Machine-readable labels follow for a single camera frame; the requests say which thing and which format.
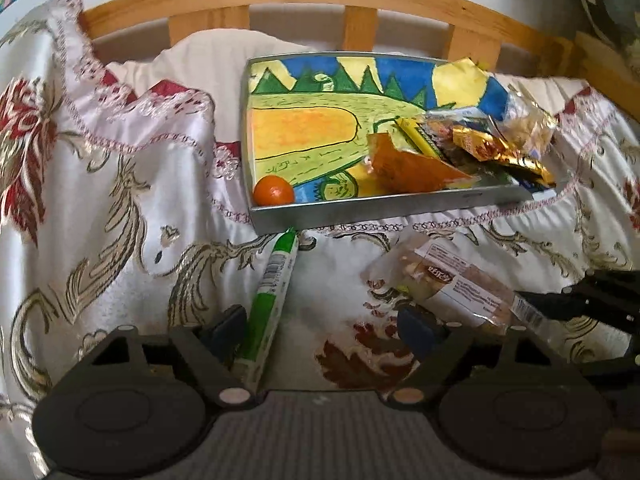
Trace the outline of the green white sausage stick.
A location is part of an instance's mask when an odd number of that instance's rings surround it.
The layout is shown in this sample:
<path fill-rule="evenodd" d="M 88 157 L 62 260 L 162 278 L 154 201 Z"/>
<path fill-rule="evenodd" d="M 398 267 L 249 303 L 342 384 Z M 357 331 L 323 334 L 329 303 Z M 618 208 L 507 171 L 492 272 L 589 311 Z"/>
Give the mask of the green white sausage stick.
<path fill-rule="evenodd" d="M 259 387 L 276 336 L 298 252 L 298 235 L 288 229 L 278 237 L 254 296 L 246 332 L 232 373 L 250 391 Z"/>

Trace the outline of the clear pastry pack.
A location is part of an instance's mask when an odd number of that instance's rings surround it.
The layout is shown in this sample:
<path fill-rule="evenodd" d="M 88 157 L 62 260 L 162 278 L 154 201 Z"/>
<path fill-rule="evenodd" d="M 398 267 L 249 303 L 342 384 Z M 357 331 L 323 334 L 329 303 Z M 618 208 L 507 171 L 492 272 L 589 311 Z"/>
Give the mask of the clear pastry pack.
<path fill-rule="evenodd" d="M 389 252 L 363 271 L 366 281 L 402 290 L 447 325 L 458 324 L 503 336 L 528 330 L 551 344 L 558 328 L 505 284 L 424 234 L 403 232 Z"/>

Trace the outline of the dark blue snack box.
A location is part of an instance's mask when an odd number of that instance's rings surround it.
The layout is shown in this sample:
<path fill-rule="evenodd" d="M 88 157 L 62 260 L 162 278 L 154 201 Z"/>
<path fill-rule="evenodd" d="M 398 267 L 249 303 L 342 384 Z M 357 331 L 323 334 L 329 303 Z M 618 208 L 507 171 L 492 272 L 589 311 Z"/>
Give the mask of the dark blue snack box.
<path fill-rule="evenodd" d="M 529 192 L 533 200 L 546 200 L 556 195 L 555 188 L 549 188 L 532 177 L 523 176 L 515 171 L 510 171 L 509 174 L 522 188 Z"/>

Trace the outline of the orange tangerine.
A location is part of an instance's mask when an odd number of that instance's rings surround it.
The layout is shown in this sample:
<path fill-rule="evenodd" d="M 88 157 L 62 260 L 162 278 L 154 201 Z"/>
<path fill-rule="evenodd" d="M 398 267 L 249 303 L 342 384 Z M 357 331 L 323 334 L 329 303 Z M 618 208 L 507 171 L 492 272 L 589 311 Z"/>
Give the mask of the orange tangerine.
<path fill-rule="evenodd" d="M 295 193 L 287 180 L 275 174 L 267 174 L 255 184 L 253 198 L 257 206 L 283 206 L 295 202 Z"/>

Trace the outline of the orange snack packet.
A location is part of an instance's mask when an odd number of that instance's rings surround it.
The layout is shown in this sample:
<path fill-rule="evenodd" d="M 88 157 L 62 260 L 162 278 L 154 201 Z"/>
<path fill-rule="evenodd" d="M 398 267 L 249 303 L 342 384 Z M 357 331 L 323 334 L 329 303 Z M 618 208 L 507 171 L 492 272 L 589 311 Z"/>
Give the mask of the orange snack packet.
<path fill-rule="evenodd" d="M 369 134 L 368 148 L 372 176 L 390 194 L 472 188 L 478 181 L 443 160 L 398 150 L 388 133 Z"/>

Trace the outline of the clear bag of crackers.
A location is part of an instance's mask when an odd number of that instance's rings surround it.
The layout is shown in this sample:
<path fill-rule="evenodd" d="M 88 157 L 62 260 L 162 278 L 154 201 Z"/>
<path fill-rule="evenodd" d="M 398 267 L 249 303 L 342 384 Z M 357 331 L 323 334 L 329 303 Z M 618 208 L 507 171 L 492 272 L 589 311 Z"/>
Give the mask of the clear bag of crackers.
<path fill-rule="evenodd" d="M 521 84 L 509 84 L 500 132 L 527 156 L 541 160 L 550 148 L 559 124 Z"/>

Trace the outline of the gold foil snack bag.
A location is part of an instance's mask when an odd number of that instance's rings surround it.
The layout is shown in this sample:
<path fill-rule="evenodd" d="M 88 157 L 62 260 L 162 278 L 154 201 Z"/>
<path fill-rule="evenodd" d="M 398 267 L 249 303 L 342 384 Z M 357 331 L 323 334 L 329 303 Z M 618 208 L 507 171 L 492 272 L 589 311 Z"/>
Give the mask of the gold foil snack bag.
<path fill-rule="evenodd" d="M 525 171 L 535 181 L 553 188 L 552 172 L 539 160 L 533 159 L 514 146 L 489 132 L 475 130 L 462 125 L 451 127 L 451 137 L 459 148 L 465 150 L 479 162 L 495 162 L 498 165 Z"/>

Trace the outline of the yellow green candy pack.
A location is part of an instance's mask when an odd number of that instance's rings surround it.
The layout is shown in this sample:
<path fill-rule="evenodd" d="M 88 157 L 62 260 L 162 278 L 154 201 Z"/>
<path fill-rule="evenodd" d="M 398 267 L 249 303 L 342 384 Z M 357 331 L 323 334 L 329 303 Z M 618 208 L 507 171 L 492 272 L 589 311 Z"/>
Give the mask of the yellow green candy pack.
<path fill-rule="evenodd" d="M 444 160 L 445 156 L 434 140 L 423 128 L 422 122 L 415 117 L 396 117 L 395 125 L 401 133 L 416 147 L 418 152 L 424 156 Z"/>

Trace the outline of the dark jelly snack pack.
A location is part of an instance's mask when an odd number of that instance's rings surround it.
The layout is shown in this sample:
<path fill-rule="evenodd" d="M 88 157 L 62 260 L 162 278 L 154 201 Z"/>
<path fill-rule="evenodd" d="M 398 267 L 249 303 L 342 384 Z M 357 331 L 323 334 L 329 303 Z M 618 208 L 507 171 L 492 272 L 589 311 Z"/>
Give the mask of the dark jelly snack pack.
<path fill-rule="evenodd" d="M 453 126 L 454 121 L 450 118 L 427 117 L 424 119 L 426 135 L 435 144 L 445 162 L 455 167 L 475 164 L 476 159 L 454 143 Z"/>

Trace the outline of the floral satin bed cover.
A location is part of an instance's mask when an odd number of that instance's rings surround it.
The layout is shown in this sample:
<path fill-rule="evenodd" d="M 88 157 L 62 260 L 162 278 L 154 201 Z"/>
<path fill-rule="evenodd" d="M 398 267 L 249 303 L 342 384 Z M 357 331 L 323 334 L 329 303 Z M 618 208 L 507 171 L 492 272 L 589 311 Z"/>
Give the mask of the floral satin bed cover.
<path fill-rule="evenodd" d="M 1 474 L 35 479 L 37 401 L 114 328 L 158 334 L 248 306 L 274 239 L 247 214 L 240 141 L 215 103 L 169 80 L 137 95 L 101 62 L 81 0 L 50 0 L 1 40 Z M 414 229 L 510 287 L 556 292 L 639 265 L 639 127 L 583 82 L 529 79 L 575 171 L 532 206 L 303 232 L 262 383 L 392 388 L 414 367 L 396 334 L 408 297 L 366 267 Z"/>

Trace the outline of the grey tray with dinosaur drawing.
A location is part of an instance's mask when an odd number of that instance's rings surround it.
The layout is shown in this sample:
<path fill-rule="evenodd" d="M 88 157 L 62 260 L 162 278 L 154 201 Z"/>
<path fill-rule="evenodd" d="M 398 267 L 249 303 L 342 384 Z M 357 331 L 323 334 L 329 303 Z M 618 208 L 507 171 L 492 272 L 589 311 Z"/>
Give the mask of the grey tray with dinosaur drawing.
<path fill-rule="evenodd" d="M 558 124 L 468 58 L 253 58 L 242 148 L 257 232 L 529 202 L 559 184 Z"/>

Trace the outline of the camouflage fabric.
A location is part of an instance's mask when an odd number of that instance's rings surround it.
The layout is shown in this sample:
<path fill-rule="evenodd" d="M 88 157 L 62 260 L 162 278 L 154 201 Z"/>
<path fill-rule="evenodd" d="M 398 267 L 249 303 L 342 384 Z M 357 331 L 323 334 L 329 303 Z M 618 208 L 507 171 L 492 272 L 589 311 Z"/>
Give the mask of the camouflage fabric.
<path fill-rule="evenodd" d="M 580 0 L 597 36 L 639 73 L 639 0 Z"/>

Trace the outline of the wooden bed headboard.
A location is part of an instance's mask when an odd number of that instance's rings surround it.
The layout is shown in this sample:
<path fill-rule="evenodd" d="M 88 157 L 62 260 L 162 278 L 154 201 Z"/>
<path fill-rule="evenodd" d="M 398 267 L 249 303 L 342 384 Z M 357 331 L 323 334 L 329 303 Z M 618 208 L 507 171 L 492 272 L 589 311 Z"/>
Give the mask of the wooden bed headboard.
<path fill-rule="evenodd" d="M 168 21 L 176 44 L 199 30 L 250 28 L 255 4 L 334 4 L 342 6 L 342 49 L 369 52 L 378 31 L 378 12 L 392 11 L 447 24 L 442 55 L 464 58 L 493 70 L 503 46 L 536 56 L 541 77 L 577 77 L 604 94 L 631 117 L 639 115 L 639 85 L 603 58 L 586 54 L 576 40 L 552 37 L 469 0 L 112 0 L 85 12 L 81 23 L 92 39 L 157 20 Z"/>

